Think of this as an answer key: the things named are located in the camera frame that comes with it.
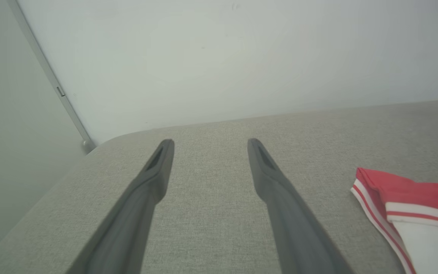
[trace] white wall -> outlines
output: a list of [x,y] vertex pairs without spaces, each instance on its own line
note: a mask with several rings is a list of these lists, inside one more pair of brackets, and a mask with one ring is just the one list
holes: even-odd
[[19,0],[91,137],[438,99],[434,0]]
[[0,240],[81,158],[82,138],[0,0]]

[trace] folded cloth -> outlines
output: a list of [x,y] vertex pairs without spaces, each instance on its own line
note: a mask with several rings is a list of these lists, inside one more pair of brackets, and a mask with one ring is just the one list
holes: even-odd
[[438,273],[438,183],[358,168],[351,192],[407,274]]

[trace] metal strip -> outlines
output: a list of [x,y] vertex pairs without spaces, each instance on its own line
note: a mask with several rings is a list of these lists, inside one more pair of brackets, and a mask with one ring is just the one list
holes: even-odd
[[62,86],[60,85],[59,81],[57,80],[57,77],[55,76],[54,71],[50,67],[50,64],[48,63],[47,58],[43,54],[40,45],[38,44],[37,39],[35,38],[35,35],[33,35],[33,32],[28,25],[28,21],[26,21],[26,18],[21,10],[21,7],[18,4],[17,0],[7,0],[11,11],[14,14],[14,17],[16,18],[16,21],[19,24],[19,27],[23,34],[26,37],[26,40],[30,44],[30,47],[33,50],[33,53],[35,54],[38,62],[40,63],[41,68],[43,69],[45,75],[47,76],[48,80],[50,81],[52,88],[55,90],[56,94],[59,96],[60,101],[64,105],[65,110],[67,111],[68,115],[70,116],[70,119],[72,120],[73,124],[77,128],[78,132],[80,133],[80,136],[82,136],[82,139],[84,141],[82,142],[82,146],[84,150],[89,153],[94,148],[96,148],[96,145],[90,138],[89,134],[87,133],[86,129],[84,128],[84,125],[80,122],[80,119],[78,118],[77,114],[75,113],[72,105],[70,104],[69,100],[67,99],[67,96],[65,95],[65,91],[63,90]]

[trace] white stripe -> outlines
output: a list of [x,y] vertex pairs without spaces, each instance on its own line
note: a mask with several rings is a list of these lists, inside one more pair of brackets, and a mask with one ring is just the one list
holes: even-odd
[[425,214],[425,215],[438,217],[438,209],[437,208],[423,206],[423,205],[417,205],[417,204],[387,202],[386,203],[386,211],[417,213],[417,214]]
[[[378,223],[374,220],[374,218],[372,217],[370,211],[369,211],[368,208],[366,207],[365,202],[363,201],[363,198],[361,198],[361,196],[359,195],[358,191],[356,191],[354,188],[351,188],[351,192],[352,192],[352,193],[354,194],[354,196],[358,199],[358,201],[359,201],[361,207],[363,208],[363,210],[364,210],[366,216],[368,217],[368,219],[370,220],[370,222],[374,225],[374,227],[376,227],[376,229],[381,233],[381,235],[383,235],[383,237],[386,239],[386,241],[388,241],[388,243],[390,244],[390,246],[391,246],[391,248],[393,249],[393,251],[395,251],[395,253],[397,254],[398,258],[400,259],[401,265],[403,265],[403,268],[405,269],[405,273],[407,273],[407,274],[415,274],[415,273],[412,273],[412,271],[410,270],[410,267],[408,266],[408,263],[407,263],[407,261],[405,260],[405,257],[403,257],[403,254],[402,254],[402,252],[398,249],[397,245],[396,245],[393,241],[391,241],[391,238],[390,238],[390,237],[384,232],[384,230],[383,230],[383,229],[378,225]],[[371,201],[370,196],[366,196],[366,195],[363,195],[363,196],[365,197],[366,202],[367,202],[368,204],[370,204],[370,202],[369,202],[369,201]],[[370,205],[370,208],[371,208],[371,211],[373,212],[373,214],[376,216],[376,213],[378,212],[378,210],[377,210],[375,207],[372,207],[372,205]],[[383,224],[383,218],[378,219],[378,220],[379,220],[380,223]]]
[[403,251],[405,251],[405,254],[408,254],[406,252],[406,250],[405,250],[405,245],[403,245],[402,239],[393,230],[393,228],[388,224],[386,219],[381,216],[381,214],[379,213],[379,211],[377,210],[376,206],[374,205],[374,203],[373,203],[373,201],[371,199],[371,196],[368,193],[368,191],[366,190],[366,188],[363,185],[363,183],[360,182],[360,180],[356,179],[356,181],[354,182],[354,185],[358,187],[358,189],[361,191],[361,194],[363,194],[363,196],[365,197],[366,202],[367,202],[368,206],[370,207],[370,209],[372,210],[373,214],[375,215],[376,219],[379,220],[379,222],[386,228],[386,230],[391,235],[391,237],[393,237],[393,239],[395,239],[395,241],[401,246]]
[[390,222],[399,221],[399,222],[406,222],[406,223],[417,223],[417,224],[438,226],[437,220],[431,220],[431,219],[420,218],[420,217],[388,215],[388,220]]

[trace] gray fabric surface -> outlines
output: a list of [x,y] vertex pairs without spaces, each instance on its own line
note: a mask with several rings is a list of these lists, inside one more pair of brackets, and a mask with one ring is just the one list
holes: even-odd
[[438,101],[136,132],[92,151],[0,243],[0,273],[64,274],[158,143],[175,140],[142,273],[280,273],[246,142],[260,139],[356,273],[403,273],[350,193],[357,167],[438,182]]

